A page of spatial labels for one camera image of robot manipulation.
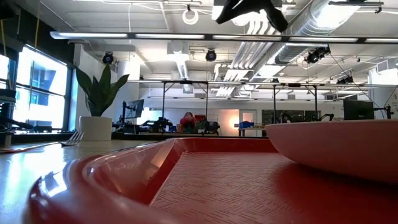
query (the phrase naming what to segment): potted plant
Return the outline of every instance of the potted plant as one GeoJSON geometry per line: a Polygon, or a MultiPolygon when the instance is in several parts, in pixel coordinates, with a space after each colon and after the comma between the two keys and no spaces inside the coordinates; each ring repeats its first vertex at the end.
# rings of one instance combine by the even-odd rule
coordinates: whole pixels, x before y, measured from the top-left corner
{"type": "Polygon", "coordinates": [[[91,81],[91,78],[79,68],[76,70],[76,77],[86,94],[86,106],[91,113],[91,116],[81,116],[79,119],[79,130],[84,133],[83,140],[110,141],[112,119],[101,116],[112,105],[129,75],[123,75],[116,83],[111,83],[111,68],[106,65],[99,81],[96,77],[91,81]]]}

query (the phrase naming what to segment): textured tray surface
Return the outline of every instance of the textured tray surface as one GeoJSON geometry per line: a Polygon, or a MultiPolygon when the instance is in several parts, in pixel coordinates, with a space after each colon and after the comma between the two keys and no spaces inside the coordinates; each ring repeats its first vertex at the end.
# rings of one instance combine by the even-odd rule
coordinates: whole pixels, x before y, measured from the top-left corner
{"type": "Polygon", "coordinates": [[[397,187],[277,153],[185,153],[152,203],[203,223],[395,223],[397,187]]]}

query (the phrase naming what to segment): ceiling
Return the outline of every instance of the ceiling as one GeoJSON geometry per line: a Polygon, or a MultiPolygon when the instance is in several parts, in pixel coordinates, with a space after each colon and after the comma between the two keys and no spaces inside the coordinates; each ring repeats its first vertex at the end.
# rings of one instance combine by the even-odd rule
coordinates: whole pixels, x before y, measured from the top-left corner
{"type": "MultiPolygon", "coordinates": [[[[293,8],[288,20],[294,17],[309,0],[295,0],[296,7],[293,8]]],[[[398,1],[383,0],[385,11],[398,12],[398,1]]],[[[16,0],[16,3],[26,8],[33,14],[37,13],[37,0],[16,0]]],[[[128,32],[128,10],[130,4],[105,4],[102,2],[81,2],[74,0],[41,0],[40,18],[59,31],[85,31],[85,32],[128,32]]],[[[160,11],[160,5],[145,5],[154,9],[132,5],[130,8],[131,32],[171,32],[171,33],[214,33],[214,34],[243,34],[246,27],[239,27],[232,22],[218,25],[211,20],[211,16],[199,13],[199,20],[195,25],[187,25],[182,20],[183,11],[165,11],[165,17],[160,11]]],[[[202,0],[202,6],[192,6],[195,9],[210,10],[213,6],[212,0],[202,0]]],[[[164,9],[184,9],[185,6],[164,5],[164,9]]],[[[398,35],[398,13],[388,14],[373,12],[355,13],[346,23],[337,28],[333,35],[378,35],[395,37],[398,35]]],[[[102,45],[126,45],[128,40],[102,40],[91,41],[88,50],[96,50],[102,45]]],[[[176,70],[175,62],[167,61],[167,41],[160,40],[132,40],[131,44],[142,56],[145,65],[142,73],[156,77],[158,73],[171,73],[176,70]]],[[[234,59],[240,43],[238,42],[201,42],[189,41],[190,51],[194,54],[187,62],[189,70],[213,71],[216,63],[205,61],[208,48],[214,48],[218,54],[217,62],[229,62],[234,59]]],[[[353,68],[354,77],[358,82],[366,82],[368,69],[380,62],[383,57],[398,57],[398,47],[395,45],[336,45],[331,44],[332,55],[339,62],[342,69],[353,68]]],[[[120,60],[127,60],[129,52],[115,52],[120,60]]],[[[325,82],[330,77],[341,73],[341,68],[331,58],[324,58],[320,64],[306,69],[302,66],[303,58],[299,58],[297,66],[289,66],[281,73],[280,81],[302,82],[310,80],[313,82],[325,82]]]]}

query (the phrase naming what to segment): person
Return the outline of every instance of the person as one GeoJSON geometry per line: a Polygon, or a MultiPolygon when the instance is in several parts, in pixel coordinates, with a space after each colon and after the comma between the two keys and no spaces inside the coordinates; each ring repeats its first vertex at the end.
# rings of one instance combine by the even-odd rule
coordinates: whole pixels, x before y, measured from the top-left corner
{"type": "Polygon", "coordinates": [[[184,117],[180,120],[180,124],[183,132],[194,133],[197,121],[191,112],[186,112],[184,117]]]}

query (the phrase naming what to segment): fork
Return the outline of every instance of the fork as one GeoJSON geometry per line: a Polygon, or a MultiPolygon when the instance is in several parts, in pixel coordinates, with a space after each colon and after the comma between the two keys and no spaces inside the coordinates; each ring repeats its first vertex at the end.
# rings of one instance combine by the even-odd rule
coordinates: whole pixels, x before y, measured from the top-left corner
{"type": "Polygon", "coordinates": [[[73,133],[72,137],[70,137],[66,142],[60,142],[61,147],[76,146],[77,144],[79,144],[79,142],[83,138],[84,134],[85,133],[75,131],[75,133],[73,133]]]}

